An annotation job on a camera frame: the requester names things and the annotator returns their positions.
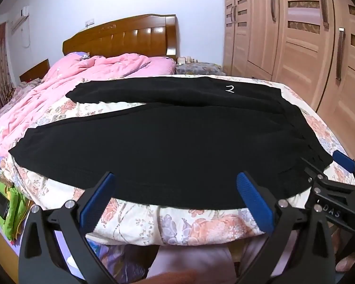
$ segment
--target metal door handle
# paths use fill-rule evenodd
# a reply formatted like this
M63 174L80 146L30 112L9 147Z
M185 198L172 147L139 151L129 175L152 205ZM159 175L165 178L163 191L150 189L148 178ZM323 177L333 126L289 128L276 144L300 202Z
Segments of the metal door handle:
M328 7L326 0L321 0L322 20L325 28L328 29Z
M234 14L234 22L236 22L236 20L235 20L235 15L237 14L236 11L235 11L236 9L237 9L237 6L234 5L234 13L233 13Z
M275 2L276 2L276 0L271 0L271 16L272 16L272 21L274 21L274 22L276 22Z
M234 5L231 7L230 9L230 19L231 19L231 22L234 22L235 20L233 20L233 8L234 8Z
M343 60L343 47L345 45L346 32L344 27L339 28L339 38L338 38L338 52L337 52L337 74L335 78L341 81L342 75L342 60Z

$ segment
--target metal screw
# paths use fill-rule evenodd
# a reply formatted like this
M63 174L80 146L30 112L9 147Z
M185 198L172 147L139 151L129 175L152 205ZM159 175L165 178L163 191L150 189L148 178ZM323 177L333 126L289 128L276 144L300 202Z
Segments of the metal screw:
M75 201L74 201L74 200L68 200L68 201L64 204L64 206L65 206L66 208L68 208L68 209L71 209L72 207L75 206Z
M38 205L34 205L31 209L32 213L37 213L39 211L39 206Z
M321 211L322 211L322 206L319 205L319 204L315 204L315 205L314 205L314 210L315 210L316 212L321 212Z
M286 200L279 200L278 204L281 208L287 208L288 207L288 202Z

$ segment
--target white number label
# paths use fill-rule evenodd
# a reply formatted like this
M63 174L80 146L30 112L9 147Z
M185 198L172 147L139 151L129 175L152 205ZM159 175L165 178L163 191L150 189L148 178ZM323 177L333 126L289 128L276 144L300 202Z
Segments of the white number label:
M234 89L233 85L227 85L226 87L231 87L231 89L230 90L225 90L225 91L233 93L233 89Z

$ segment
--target wooden bed frame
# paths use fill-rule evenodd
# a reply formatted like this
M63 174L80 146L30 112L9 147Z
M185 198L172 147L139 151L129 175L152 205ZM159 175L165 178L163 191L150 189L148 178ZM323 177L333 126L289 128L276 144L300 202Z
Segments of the wooden bed frame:
M29 69L27 72L20 75L20 81L29 82L37 78L43 79L44 76L49 71L49 69L50 69L49 59L46 59L38 63L36 66L32 67L31 69Z
M63 42L63 53L82 51L106 58L138 53L176 60L176 46L176 16L147 14L83 30Z

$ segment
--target white wall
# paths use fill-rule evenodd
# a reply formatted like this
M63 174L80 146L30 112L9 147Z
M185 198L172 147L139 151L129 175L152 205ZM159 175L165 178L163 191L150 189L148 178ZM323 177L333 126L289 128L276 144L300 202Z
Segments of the white wall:
M180 56L222 64L224 0L18 0L10 18L26 5L30 16L10 40L16 76L46 58L50 65L60 59L63 41L82 30L86 20L94 18L98 25L146 13L176 14Z
M6 22L7 24L5 25L5 46L6 46L6 51L7 51L7 61L8 61L8 69L9 69L9 75L10 79L13 83L13 86L17 86L20 83L20 78L14 75L13 72L13 65L12 65L12 57L10 54L10 47L9 47L9 40L11 38L11 33L10 33L10 28L8 24L8 19L9 19L9 14L4 13L0 15L0 24Z

